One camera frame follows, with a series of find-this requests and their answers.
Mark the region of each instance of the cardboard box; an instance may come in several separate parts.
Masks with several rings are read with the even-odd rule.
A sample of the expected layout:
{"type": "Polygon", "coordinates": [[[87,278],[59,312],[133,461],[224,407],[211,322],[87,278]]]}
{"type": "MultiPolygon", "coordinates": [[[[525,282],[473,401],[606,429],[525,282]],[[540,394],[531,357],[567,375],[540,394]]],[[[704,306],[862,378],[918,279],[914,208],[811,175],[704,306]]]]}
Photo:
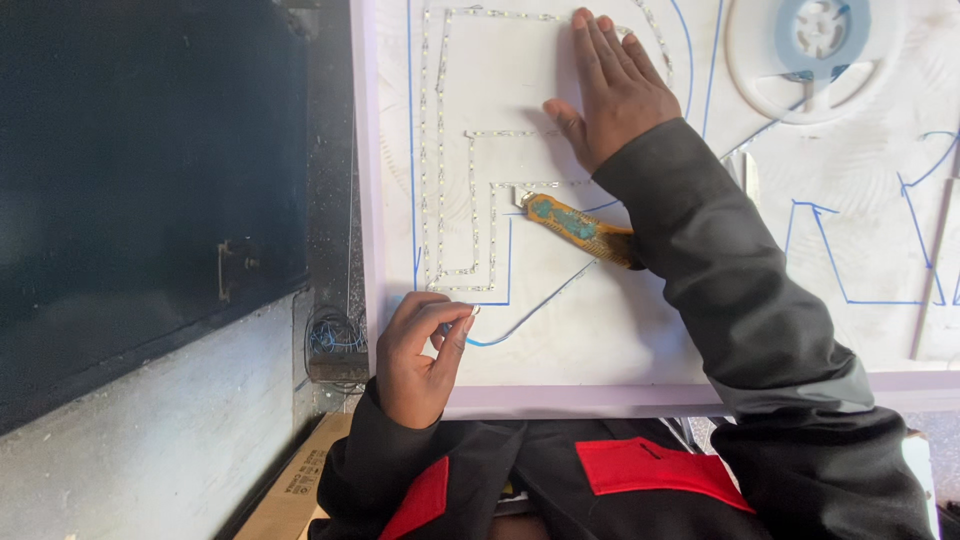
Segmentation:
{"type": "Polygon", "coordinates": [[[298,540],[314,518],[327,517],[317,506],[317,484],[326,453],[350,432],[352,414],[327,413],[233,540],[298,540]]]}

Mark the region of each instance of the red patch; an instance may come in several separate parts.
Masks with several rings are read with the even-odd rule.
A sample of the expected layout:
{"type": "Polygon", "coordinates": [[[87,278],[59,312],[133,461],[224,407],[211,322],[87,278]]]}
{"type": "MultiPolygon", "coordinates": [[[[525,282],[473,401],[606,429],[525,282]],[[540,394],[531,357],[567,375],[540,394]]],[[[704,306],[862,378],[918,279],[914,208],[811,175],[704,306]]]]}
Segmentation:
{"type": "Polygon", "coordinates": [[[665,449],[644,438],[577,443],[594,495],[677,489],[713,497],[735,508],[750,508],[720,457],[665,449]]]}
{"type": "Polygon", "coordinates": [[[447,455],[420,473],[407,489],[400,508],[380,533],[380,540],[396,540],[444,515],[449,476],[450,457],[447,455]]]}

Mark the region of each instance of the person's left hand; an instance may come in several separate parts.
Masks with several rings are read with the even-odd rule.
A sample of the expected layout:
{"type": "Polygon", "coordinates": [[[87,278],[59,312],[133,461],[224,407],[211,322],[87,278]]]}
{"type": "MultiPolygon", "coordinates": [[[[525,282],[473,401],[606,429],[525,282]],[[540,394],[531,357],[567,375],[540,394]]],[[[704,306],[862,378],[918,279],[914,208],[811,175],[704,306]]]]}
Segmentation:
{"type": "Polygon", "coordinates": [[[408,293],[376,342],[380,409],[401,426],[422,430],[440,418],[473,326],[473,306],[434,292],[408,293]],[[451,324],[444,332],[444,324],[451,324]],[[423,354],[427,338],[437,358],[423,354]]]}

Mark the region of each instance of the hand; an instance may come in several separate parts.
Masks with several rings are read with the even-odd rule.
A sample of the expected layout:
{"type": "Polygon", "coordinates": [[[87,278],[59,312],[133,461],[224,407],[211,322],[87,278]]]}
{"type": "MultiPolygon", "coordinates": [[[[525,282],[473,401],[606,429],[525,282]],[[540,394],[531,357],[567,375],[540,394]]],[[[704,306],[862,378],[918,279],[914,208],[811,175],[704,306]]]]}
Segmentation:
{"type": "Polygon", "coordinates": [[[543,111],[564,132],[577,161],[590,174],[623,145],[681,116],[677,98],[640,41],[630,34],[621,45],[609,17],[593,20],[588,9],[577,10],[573,48],[586,119],[558,98],[547,100],[543,111]]]}
{"type": "Polygon", "coordinates": [[[440,418],[473,326],[473,306],[443,294],[408,293],[376,342],[380,409],[401,426],[422,430],[440,418]],[[452,326],[444,335],[444,324],[452,326]],[[427,338],[439,353],[422,354],[427,338]]]}

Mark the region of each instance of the white acrylic sheet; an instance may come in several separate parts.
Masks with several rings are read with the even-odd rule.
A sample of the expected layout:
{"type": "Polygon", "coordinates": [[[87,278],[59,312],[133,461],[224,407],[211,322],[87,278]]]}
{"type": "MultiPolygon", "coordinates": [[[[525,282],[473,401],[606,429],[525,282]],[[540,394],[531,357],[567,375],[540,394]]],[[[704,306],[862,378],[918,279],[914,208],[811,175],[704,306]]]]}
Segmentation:
{"type": "MultiPolygon", "coordinates": [[[[742,99],[726,67],[730,0],[725,6],[699,0],[651,0],[646,6],[673,62],[672,88],[684,115],[718,156],[769,122],[742,99]]],[[[491,342],[587,266],[581,279],[510,338],[468,346],[458,384],[704,382],[679,314],[661,297],[660,279],[606,262],[589,265],[591,256],[555,233],[510,215],[519,210],[512,190],[502,185],[530,183],[529,189],[578,209],[609,205],[592,214],[629,225],[626,210],[610,205],[612,197],[589,181],[540,111],[544,100],[557,96],[579,106],[569,25],[542,20],[545,14],[568,18],[576,7],[509,2],[468,14],[464,7],[432,3],[424,26],[422,2],[408,7],[377,1],[381,260],[389,297],[382,301],[395,302],[415,284],[424,290],[433,283],[455,300],[484,304],[470,337],[491,342]],[[507,13],[487,14],[494,9],[507,13]],[[468,135],[477,132],[483,135],[468,135]],[[434,282],[438,263],[449,275],[434,282]]],[[[667,78],[663,49],[636,3],[608,0],[589,7],[636,32],[667,78]]],[[[894,76],[875,99],[827,124],[779,125],[748,149],[759,165],[761,214],[788,249],[790,276],[827,303],[837,339],[854,348],[870,371],[956,368],[956,341],[942,335],[960,321],[958,276],[946,274],[960,273],[960,259],[938,268],[946,301],[931,305],[936,314],[926,318],[941,335],[926,349],[935,361],[907,358],[933,249],[922,242],[933,241],[953,162],[950,154],[933,168],[953,137],[921,135],[955,133],[960,124],[960,9],[948,0],[909,2],[908,15],[894,76]],[[901,187],[900,179],[915,183],[931,168],[918,184],[901,187]]],[[[851,68],[846,84],[865,73],[869,69],[851,68]]],[[[785,101],[796,91],[768,86],[785,101]]],[[[960,257],[956,250],[942,254],[960,257]]],[[[931,302],[940,300],[938,289],[931,302]]]]}

